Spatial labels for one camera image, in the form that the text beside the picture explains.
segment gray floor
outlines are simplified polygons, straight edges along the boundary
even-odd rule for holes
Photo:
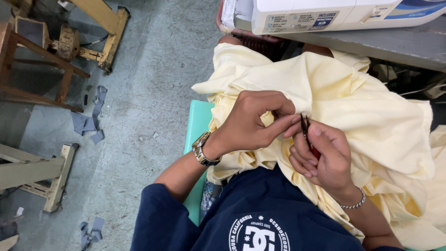
[[[128,250],[141,190],[182,155],[190,101],[205,100],[190,87],[213,72],[213,48],[222,36],[215,26],[219,1],[106,2],[114,10],[126,6],[132,15],[113,73],[107,76],[93,62],[77,61],[91,78],[74,78],[67,101],[81,104],[84,94],[91,101],[98,85],[108,88],[100,118],[106,138],[95,146],[92,134],[76,134],[68,110],[28,108],[21,150],[51,157],[59,155],[65,142],[81,147],[67,181],[63,211],[42,214],[45,200],[21,190],[1,202],[1,218],[13,216],[19,206],[25,208],[13,250],[78,251],[78,226],[92,223],[95,216],[105,219],[104,239],[91,250]],[[93,103],[84,109],[90,115]]]

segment dc logo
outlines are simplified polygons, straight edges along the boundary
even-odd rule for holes
[[[254,247],[250,247],[250,244],[243,244],[243,251],[274,251],[274,232],[269,231],[268,229],[258,229],[255,226],[246,226],[245,234],[252,236],[252,245]]]

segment wristwatch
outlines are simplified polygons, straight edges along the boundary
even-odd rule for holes
[[[210,135],[211,132],[205,132],[192,144],[192,151],[194,152],[198,162],[200,162],[200,164],[202,164],[203,166],[215,166],[222,160],[222,157],[216,160],[210,160],[203,154],[202,147]]]

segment yellow metal stand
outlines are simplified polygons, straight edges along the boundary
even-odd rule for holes
[[[98,61],[98,68],[110,74],[113,58],[121,40],[125,24],[130,18],[130,12],[127,8],[118,6],[117,13],[114,13],[102,0],[71,0],[71,2],[76,4],[109,32],[102,52],[80,48],[79,56]]]

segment t-shirt sleeve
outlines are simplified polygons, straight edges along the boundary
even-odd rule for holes
[[[186,207],[163,184],[145,187],[130,251],[190,250],[201,234]]]
[[[399,247],[380,246],[373,249],[372,251],[406,251],[406,250],[401,249]]]

